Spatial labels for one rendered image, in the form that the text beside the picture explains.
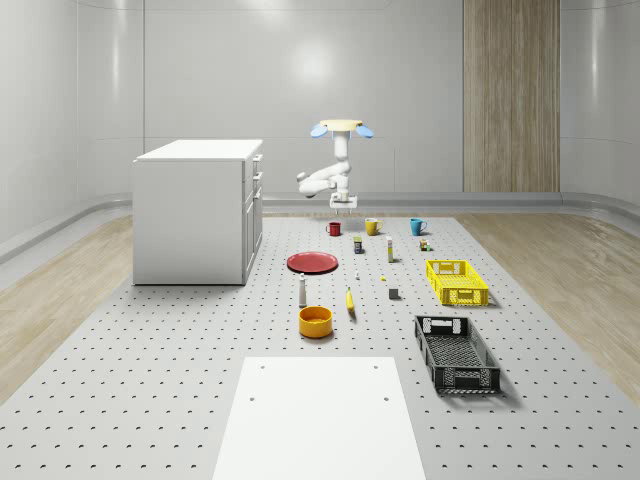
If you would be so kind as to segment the yellow bowl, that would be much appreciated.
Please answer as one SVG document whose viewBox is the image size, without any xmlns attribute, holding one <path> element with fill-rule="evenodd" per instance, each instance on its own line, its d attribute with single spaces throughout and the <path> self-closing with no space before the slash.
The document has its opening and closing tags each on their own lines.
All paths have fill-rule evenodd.
<svg viewBox="0 0 640 480">
<path fill-rule="evenodd" d="M 299 311 L 299 332 L 308 338 L 322 338 L 333 331 L 332 312 L 322 306 L 307 306 Z"/>
</svg>

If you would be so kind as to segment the white cabinet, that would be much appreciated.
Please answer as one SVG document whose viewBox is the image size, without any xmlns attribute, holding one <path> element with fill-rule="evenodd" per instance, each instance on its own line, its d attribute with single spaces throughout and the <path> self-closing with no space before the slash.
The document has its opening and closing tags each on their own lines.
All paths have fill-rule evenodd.
<svg viewBox="0 0 640 480">
<path fill-rule="evenodd" d="M 262 144 L 176 140 L 134 160 L 134 283 L 246 283 L 261 241 Z"/>
</svg>

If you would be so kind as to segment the white board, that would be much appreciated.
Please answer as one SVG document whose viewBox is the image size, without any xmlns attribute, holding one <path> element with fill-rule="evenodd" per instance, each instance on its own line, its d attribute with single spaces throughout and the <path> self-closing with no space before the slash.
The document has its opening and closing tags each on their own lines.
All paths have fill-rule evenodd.
<svg viewBox="0 0 640 480">
<path fill-rule="evenodd" d="M 425 480 L 391 357 L 248 357 L 213 480 Z"/>
</svg>

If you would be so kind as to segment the red plate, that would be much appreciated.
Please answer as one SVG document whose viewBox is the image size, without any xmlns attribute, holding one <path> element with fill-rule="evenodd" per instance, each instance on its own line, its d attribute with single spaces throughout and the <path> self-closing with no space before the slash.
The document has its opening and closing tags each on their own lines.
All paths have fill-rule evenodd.
<svg viewBox="0 0 640 480">
<path fill-rule="evenodd" d="M 301 252 L 287 259 L 287 267 L 298 273 L 316 275 L 335 270 L 338 260 L 334 255 L 324 252 Z"/>
</svg>

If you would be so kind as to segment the dark grey basket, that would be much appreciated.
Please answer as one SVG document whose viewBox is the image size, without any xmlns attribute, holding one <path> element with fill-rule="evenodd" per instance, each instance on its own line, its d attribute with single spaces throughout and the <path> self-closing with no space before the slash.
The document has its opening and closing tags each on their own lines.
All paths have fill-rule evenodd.
<svg viewBox="0 0 640 480">
<path fill-rule="evenodd" d="M 500 366 L 466 317 L 416 315 L 414 335 L 436 390 L 500 391 Z"/>
</svg>

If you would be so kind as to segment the yellow basket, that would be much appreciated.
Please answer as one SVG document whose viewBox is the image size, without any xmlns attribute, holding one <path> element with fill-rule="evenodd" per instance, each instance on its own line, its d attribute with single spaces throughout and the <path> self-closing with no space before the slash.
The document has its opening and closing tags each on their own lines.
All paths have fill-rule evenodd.
<svg viewBox="0 0 640 480">
<path fill-rule="evenodd" d="M 427 260 L 426 276 L 443 305 L 488 304 L 488 286 L 466 260 Z"/>
</svg>

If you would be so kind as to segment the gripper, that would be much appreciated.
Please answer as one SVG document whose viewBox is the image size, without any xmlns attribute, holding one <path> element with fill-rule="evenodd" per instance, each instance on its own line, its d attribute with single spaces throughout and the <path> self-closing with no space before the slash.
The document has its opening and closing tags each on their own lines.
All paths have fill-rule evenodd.
<svg viewBox="0 0 640 480">
<path fill-rule="evenodd" d="M 333 209 L 337 215 L 343 210 L 351 213 L 357 207 L 357 204 L 357 196 L 345 196 L 341 193 L 332 193 L 329 200 L 330 208 Z"/>
</svg>

